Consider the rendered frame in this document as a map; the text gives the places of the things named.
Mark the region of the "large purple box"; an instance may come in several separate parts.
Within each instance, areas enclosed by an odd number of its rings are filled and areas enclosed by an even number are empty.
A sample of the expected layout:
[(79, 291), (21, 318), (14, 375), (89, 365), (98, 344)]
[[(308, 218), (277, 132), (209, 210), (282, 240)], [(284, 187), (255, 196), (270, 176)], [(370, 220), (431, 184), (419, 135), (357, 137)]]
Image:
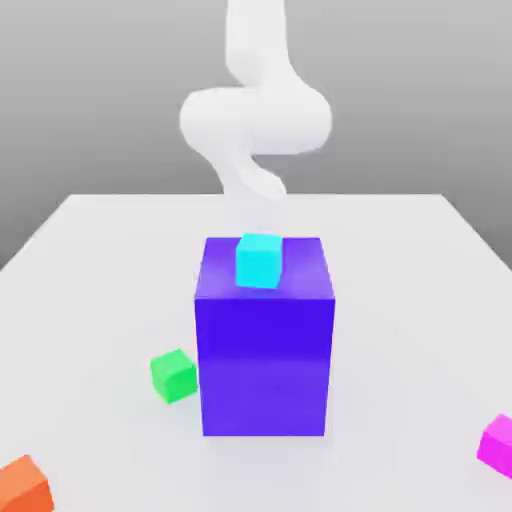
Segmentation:
[(321, 436), (335, 318), (322, 242), (284, 239), (275, 289), (236, 285), (237, 243), (207, 238), (194, 296), (203, 433)]

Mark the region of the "small orange cube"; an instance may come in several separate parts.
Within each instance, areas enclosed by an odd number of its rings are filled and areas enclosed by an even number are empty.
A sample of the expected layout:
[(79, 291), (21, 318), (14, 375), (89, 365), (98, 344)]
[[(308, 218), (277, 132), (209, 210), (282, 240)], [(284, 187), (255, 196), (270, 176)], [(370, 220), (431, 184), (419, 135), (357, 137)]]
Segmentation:
[(0, 469), (0, 512), (52, 512), (48, 479), (29, 455)]

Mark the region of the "small green cube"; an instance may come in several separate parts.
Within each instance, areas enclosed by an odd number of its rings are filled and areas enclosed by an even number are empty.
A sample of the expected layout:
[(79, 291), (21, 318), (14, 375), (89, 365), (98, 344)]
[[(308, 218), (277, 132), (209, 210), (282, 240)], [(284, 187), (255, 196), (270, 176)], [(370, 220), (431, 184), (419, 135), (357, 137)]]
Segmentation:
[(153, 387), (167, 404), (198, 390), (196, 365), (181, 349), (152, 359), (150, 369)]

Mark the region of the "small cyan cube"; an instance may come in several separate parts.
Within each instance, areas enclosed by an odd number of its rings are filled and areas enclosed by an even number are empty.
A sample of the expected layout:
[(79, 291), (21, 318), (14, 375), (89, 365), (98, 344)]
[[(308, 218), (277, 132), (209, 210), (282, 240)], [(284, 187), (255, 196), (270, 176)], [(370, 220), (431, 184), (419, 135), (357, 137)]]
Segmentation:
[(276, 289), (283, 268), (283, 238), (270, 234), (244, 234), (235, 254), (239, 287)]

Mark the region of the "small magenta cube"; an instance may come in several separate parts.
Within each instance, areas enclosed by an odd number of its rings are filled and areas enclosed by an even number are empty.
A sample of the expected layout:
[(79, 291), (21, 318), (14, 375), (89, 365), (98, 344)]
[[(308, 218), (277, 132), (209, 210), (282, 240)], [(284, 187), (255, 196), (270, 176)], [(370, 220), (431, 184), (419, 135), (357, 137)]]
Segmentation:
[(512, 418), (499, 414), (484, 429), (477, 459), (512, 479)]

